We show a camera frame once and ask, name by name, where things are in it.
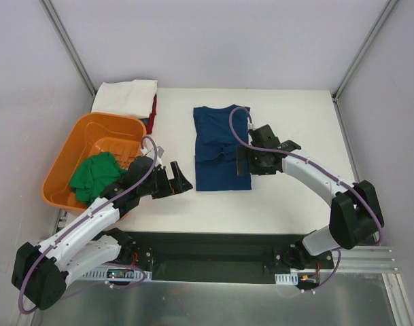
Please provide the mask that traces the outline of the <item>blue t shirt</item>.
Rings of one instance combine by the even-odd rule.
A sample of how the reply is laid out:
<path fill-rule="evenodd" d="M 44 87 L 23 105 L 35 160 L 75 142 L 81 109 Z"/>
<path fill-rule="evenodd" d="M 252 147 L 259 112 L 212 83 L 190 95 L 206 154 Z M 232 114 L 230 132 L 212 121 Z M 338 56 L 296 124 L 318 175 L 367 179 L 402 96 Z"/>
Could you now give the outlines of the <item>blue t shirt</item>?
<path fill-rule="evenodd" d="M 248 166 L 243 165 L 243 175 L 237 174 L 237 146 L 234 133 L 248 142 L 249 107 L 237 105 L 222 109 L 195 107 L 193 109 L 195 141 L 196 191 L 247 191 L 252 188 Z"/>

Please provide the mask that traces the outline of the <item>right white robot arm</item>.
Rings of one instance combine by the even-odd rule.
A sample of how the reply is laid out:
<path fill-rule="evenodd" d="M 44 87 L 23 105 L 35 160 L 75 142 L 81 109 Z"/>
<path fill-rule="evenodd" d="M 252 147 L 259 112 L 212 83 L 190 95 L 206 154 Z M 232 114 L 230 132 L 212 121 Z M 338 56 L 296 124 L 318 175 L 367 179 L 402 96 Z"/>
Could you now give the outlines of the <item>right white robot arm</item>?
<path fill-rule="evenodd" d="M 236 149 L 237 174 L 284 173 L 316 193 L 330 208 L 328 225 L 303 236 L 280 253 L 281 262 L 303 270 L 334 249 L 352 249 L 384 227 L 375 187 L 347 181 L 314 162 L 294 141 L 281 142 L 269 125 L 249 130 L 251 143 Z"/>

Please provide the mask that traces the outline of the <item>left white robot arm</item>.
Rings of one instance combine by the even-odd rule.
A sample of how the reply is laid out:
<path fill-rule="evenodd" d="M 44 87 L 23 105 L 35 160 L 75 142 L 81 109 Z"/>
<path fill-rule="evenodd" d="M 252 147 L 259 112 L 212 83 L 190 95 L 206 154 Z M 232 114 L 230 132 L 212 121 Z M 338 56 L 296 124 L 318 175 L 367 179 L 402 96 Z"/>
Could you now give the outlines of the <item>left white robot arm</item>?
<path fill-rule="evenodd" d="M 193 188 L 176 161 L 171 170 L 173 178 L 168 178 L 166 168 L 155 159 L 135 158 L 68 226 L 37 245 L 24 243 L 16 252 L 12 272 L 12 284 L 20 292 L 20 312 L 30 314 L 25 299 L 35 309 L 51 307 L 73 281 L 101 264 L 127 264 L 133 256 L 133 240 L 113 224 L 137 207 L 142 197 L 166 198 Z"/>

